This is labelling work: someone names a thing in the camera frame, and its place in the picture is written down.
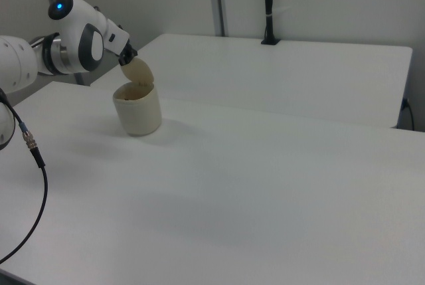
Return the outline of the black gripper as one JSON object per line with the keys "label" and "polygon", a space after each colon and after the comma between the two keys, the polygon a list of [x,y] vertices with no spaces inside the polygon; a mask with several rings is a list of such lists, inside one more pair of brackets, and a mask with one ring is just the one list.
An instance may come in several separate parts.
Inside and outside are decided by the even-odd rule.
{"label": "black gripper", "polygon": [[120,53],[120,57],[118,59],[119,64],[121,66],[125,66],[131,62],[131,57],[135,57],[138,55],[138,52],[132,48],[130,43],[126,43],[125,47]]}

